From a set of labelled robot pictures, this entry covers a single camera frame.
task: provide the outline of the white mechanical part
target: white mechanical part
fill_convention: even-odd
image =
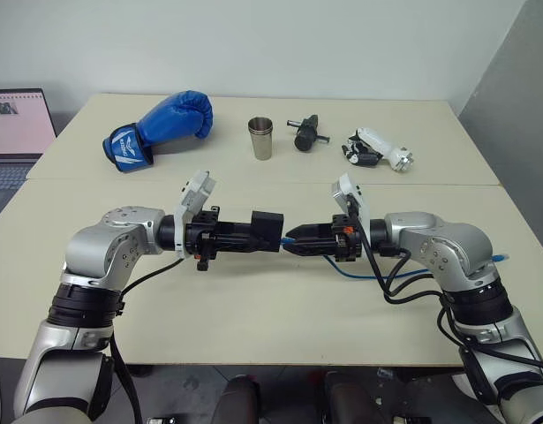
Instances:
[[[216,182],[208,176],[207,170],[197,170],[183,187],[183,193],[175,209],[175,253],[177,258],[191,256],[185,249],[185,228],[197,215],[215,188]]]
[[[367,239],[371,239],[370,232],[370,221],[371,213],[369,212],[369,205],[364,201],[361,191],[359,190],[359,185],[353,184],[351,181],[350,175],[347,173],[343,174],[334,184],[332,184],[332,197],[336,201],[344,214],[348,214],[348,200],[347,196],[351,195],[356,202],[358,203],[358,220],[361,222],[361,226],[366,232]],[[361,256],[365,257],[365,250],[362,249]]]
[[[373,150],[387,158],[393,170],[408,170],[412,159],[412,153],[407,148],[396,148],[392,143],[384,140],[376,131],[371,128],[358,128],[358,137],[368,144]]]

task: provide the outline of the table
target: table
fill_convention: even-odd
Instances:
[[[222,220],[249,222],[252,208],[285,214],[284,230],[338,213],[329,184],[238,186],[217,180],[207,202]],[[372,217],[426,210],[473,223],[493,241],[502,281],[543,354],[543,250],[509,196],[490,185],[364,185]],[[134,204],[171,213],[172,181],[28,180],[0,216],[0,356],[25,358],[58,285],[72,234],[111,208]],[[144,256],[132,277],[173,261]],[[392,260],[381,261],[387,271]],[[365,261],[342,264],[370,274]],[[407,269],[415,269],[411,264]],[[419,282],[415,290],[434,286]],[[438,304],[394,307],[375,282],[347,279],[321,258],[280,252],[219,253],[206,273],[194,260],[126,298],[117,340],[129,362],[458,365],[456,347],[435,326]]]
[[[120,125],[135,122],[162,95],[95,95],[49,147],[29,178],[89,180],[188,179],[198,168],[209,168],[221,180],[243,184],[331,183],[347,170],[369,184],[496,185],[498,180],[459,124],[446,102],[301,100],[211,97],[215,112],[212,132],[155,149],[153,167],[123,174],[102,151],[102,140]],[[319,131],[329,144],[315,143],[309,153],[294,147],[296,128],[287,119],[316,113]],[[274,122],[273,157],[253,156],[247,121],[267,116]],[[406,173],[357,168],[341,146],[359,126],[370,126],[387,140],[411,150],[414,164]]]

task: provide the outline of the black cylindrical object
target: black cylindrical object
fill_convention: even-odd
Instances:
[[[387,223],[384,219],[372,219],[369,222],[369,244],[375,252],[379,243],[388,241]]]
[[[162,218],[157,231],[157,243],[163,250],[175,250],[175,218],[166,215]]]
[[[118,291],[60,284],[47,321],[65,327],[99,329],[111,326],[121,309]]]
[[[316,135],[318,134],[312,126],[301,126],[297,131],[297,137],[295,137],[295,146],[301,152],[307,152],[313,146]]]
[[[444,291],[444,299],[458,322],[486,325],[508,318],[513,308],[509,295],[497,278],[491,284],[467,291]]]

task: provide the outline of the boxing glove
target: boxing glove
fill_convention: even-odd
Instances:
[[[153,164],[152,146],[193,134],[204,139],[211,127],[207,95],[184,91],[160,102],[137,123],[114,130],[102,147],[118,170],[128,172]]]

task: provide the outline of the robotic arm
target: robotic arm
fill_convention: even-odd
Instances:
[[[498,405],[507,423],[543,422],[542,358],[524,320],[507,296],[492,261],[491,242],[467,223],[446,223],[424,212],[361,215],[363,199],[344,175],[333,186],[343,204],[332,223],[305,224],[287,233],[284,248],[294,254],[334,255],[355,261],[370,248],[385,256],[408,252],[428,268],[441,287],[441,303],[461,342],[459,353],[477,399]]]
[[[124,207],[79,231],[67,246],[61,283],[40,324],[14,397],[15,423],[88,423],[106,408],[113,360],[113,319],[121,294],[143,254],[174,250],[194,255],[206,270],[217,252],[277,252],[283,215],[254,211],[250,223],[218,221],[218,207],[203,211],[215,181],[199,171],[183,188],[175,215]]]
[[[206,270],[219,251],[279,250],[283,216],[254,211],[250,223],[220,222],[218,207],[202,210],[214,185],[207,172],[198,172],[184,187],[173,216],[160,209],[118,208],[72,238],[48,318],[40,324],[19,380],[16,424],[83,424],[104,411],[113,361],[102,350],[110,343],[113,319],[124,307],[123,289],[142,254],[174,250],[181,259],[193,255],[197,269]],[[508,424],[543,423],[543,363],[509,302],[487,236],[472,225],[422,212],[370,220],[359,187],[347,175],[333,185],[332,194],[343,214],[331,223],[289,231],[294,240],[283,247],[303,256],[334,255],[337,261],[406,252],[429,268],[441,287],[441,303],[474,395],[498,405]]]

